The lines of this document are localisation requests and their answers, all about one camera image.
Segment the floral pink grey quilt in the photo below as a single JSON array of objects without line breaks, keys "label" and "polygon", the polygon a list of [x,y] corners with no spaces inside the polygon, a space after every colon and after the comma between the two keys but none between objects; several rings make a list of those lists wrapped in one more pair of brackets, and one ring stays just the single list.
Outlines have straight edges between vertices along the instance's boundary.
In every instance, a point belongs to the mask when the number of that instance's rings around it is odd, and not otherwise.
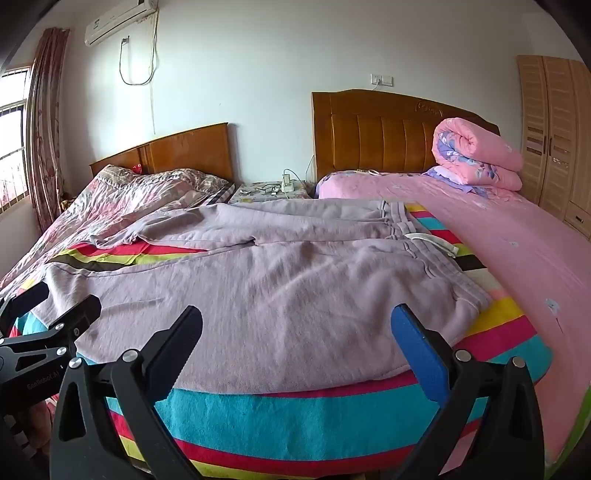
[{"label": "floral pink grey quilt", "polygon": [[194,169],[138,175],[108,165],[2,278],[1,293],[18,289],[37,268],[69,247],[102,242],[159,209],[224,203],[233,192],[233,182]]}]

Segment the pink bed sheet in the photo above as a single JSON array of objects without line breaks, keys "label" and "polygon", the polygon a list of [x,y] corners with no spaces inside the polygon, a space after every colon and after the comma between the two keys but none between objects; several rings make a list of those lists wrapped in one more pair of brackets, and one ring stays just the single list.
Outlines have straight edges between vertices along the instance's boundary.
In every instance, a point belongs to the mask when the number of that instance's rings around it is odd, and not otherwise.
[{"label": "pink bed sheet", "polygon": [[339,172],[318,197],[418,203],[456,234],[516,300],[553,353],[536,387],[551,466],[590,423],[590,242],[522,196],[465,193],[427,175]]}]

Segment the rainbow striped blanket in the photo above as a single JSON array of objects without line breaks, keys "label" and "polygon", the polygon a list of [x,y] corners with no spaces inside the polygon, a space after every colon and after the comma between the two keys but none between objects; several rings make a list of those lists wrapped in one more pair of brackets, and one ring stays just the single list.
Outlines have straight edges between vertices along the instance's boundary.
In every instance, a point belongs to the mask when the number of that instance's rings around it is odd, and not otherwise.
[{"label": "rainbow striped blanket", "polygon": [[[403,204],[422,225],[424,241],[454,260],[491,297],[465,336],[456,343],[447,341],[484,361],[505,363],[521,357],[532,377],[542,378],[552,353],[521,308],[478,257],[467,249],[447,253],[459,241],[436,218],[420,206]],[[44,281],[46,264],[55,260],[111,271],[182,254],[180,247],[142,240],[115,247],[79,243],[41,265],[10,293]],[[49,326],[35,316],[35,309],[19,321],[20,331],[39,332]],[[382,380],[298,392],[218,394],[175,383],[156,404],[172,437],[202,473],[240,479],[314,478],[394,466],[419,441],[436,410],[409,366]]]}]

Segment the small wooden headboard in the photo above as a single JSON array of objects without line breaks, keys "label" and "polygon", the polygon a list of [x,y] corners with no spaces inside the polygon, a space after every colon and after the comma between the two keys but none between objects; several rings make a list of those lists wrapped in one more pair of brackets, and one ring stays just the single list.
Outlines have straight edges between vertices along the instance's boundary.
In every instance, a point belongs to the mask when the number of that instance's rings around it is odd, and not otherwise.
[{"label": "small wooden headboard", "polygon": [[107,165],[143,175],[188,168],[228,181],[235,178],[228,123],[168,135],[98,160],[89,165],[92,176]]}]

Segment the folded pink floral quilt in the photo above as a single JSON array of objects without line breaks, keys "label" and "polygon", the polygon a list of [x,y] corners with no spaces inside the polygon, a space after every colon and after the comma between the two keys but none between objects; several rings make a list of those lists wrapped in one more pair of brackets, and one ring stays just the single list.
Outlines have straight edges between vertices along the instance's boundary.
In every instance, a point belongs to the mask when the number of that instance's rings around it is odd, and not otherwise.
[{"label": "folded pink floral quilt", "polygon": [[439,123],[433,134],[436,165],[426,175],[466,193],[485,189],[518,192],[524,161],[521,153],[501,136],[468,120],[455,117]]}]

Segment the white power strip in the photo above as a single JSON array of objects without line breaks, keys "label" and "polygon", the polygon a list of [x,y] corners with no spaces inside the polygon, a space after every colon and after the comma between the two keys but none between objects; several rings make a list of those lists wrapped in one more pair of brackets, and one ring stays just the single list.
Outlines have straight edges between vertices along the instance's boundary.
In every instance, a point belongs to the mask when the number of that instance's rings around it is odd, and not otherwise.
[{"label": "white power strip", "polygon": [[281,190],[283,193],[294,192],[294,182],[288,173],[283,173],[283,176],[281,177]]}]

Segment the large wooden headboard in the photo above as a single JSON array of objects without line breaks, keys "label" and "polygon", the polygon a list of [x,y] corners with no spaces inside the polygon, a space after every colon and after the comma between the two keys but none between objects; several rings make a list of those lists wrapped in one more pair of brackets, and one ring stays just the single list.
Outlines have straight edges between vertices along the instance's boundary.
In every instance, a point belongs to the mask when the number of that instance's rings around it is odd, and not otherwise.
[{"label": "large wooden headboard", "polygon": [[318,179],[346,170],[423,173],[435,165],[434,130],[447,118],[464,118],[500,133],[476,113],[374,90],[314,92],[311,110]]}]

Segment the lilac sweatpants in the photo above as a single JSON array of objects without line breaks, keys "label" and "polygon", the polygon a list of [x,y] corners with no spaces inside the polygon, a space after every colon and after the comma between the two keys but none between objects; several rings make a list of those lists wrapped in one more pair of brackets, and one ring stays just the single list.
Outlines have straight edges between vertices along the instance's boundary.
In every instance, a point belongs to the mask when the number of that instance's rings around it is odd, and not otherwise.
[{"label": "lilac sweatpants", "polygon": [[320,390],[382,380],[408,367],[390,327],[408,305],[460,341],[491,304],[457,263],[424,241],[398,201],[277,200],[155,212],[100,247],[142,240],[182,256],[93,271],[46,264],[50,323],[88,295],[100,317],[77,349],[96,363],[142,347],[188,306],[204,330],[177,386],[218,394]]}]

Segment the beige wooden wardrobe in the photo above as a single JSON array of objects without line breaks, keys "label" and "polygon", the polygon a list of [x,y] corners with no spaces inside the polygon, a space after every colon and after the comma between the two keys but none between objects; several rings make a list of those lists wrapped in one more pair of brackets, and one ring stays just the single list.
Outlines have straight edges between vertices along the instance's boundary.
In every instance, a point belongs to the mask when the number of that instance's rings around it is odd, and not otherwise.
[{"label": "beige wooden wardrobe", "polygon": [[590,71],[576,60],[519,55],[521,194],[590,237]]}]

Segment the nightstand with floral cloth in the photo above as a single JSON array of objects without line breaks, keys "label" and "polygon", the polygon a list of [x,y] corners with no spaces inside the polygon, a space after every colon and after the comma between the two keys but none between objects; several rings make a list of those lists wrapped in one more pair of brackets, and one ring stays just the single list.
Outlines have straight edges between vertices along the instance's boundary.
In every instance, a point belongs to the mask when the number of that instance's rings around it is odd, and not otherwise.
[{"label": "nightstand with floral cloth", "polygon": [[286,199],[311,199],[307,188],[300,181],[294,181],[294,190],[283,192],[280,182],[245,183],[236,188],[228,204],[256,203]]}]

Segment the white wall socket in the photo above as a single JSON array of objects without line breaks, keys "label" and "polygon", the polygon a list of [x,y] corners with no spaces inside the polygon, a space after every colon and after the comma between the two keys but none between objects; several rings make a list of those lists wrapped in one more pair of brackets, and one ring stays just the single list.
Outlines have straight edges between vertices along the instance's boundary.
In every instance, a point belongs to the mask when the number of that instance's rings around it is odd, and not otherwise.
[{"label": "white wall socket", "polygon": [[394,77],[382,74],[370,74],[370,83],[375,87],[389,87],[394,86]]}]

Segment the pink patterned curtain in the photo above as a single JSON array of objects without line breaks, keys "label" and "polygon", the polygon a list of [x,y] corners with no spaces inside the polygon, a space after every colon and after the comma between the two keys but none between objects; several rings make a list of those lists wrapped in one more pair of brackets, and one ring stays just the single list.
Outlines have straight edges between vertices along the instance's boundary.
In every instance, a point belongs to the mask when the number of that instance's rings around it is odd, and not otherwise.
[{"label": "pink patterned curtain", "polygon": [[25,117],[25,172],[40,231],[60,215],[63,189],[59,100],[70,31],[48,28],[37,45]]}]

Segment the white wall air conditioner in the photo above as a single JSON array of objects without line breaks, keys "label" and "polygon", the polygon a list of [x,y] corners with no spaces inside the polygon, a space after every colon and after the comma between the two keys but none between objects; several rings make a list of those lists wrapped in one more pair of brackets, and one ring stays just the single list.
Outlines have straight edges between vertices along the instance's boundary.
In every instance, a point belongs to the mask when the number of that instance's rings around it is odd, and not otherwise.
[{"label": "white wall air conditioner", "polygon": [[157,8],[158,2],[154,0],[122,1],[87,25],[84,43],[92,47],[127,25],[155,13]]}]

